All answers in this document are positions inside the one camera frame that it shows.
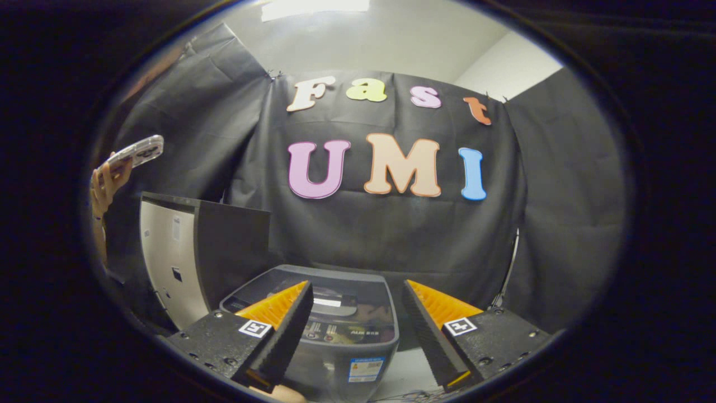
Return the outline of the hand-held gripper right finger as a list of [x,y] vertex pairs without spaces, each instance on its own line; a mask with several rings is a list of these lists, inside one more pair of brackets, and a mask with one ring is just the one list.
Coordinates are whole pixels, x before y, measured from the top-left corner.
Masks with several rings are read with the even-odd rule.
[[554,339],[507,309],[482,310],[413,280],[403,283],[402,304],[433,377],[445,392],[499,377]]

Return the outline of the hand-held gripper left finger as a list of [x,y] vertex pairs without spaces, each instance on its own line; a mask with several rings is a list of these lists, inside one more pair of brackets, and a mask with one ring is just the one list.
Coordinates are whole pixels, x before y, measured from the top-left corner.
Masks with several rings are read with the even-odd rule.
[[213,311],[168,343],[232,382],[270,393],[284,378],[313,304],[313,285],[304,280],[237,313]]

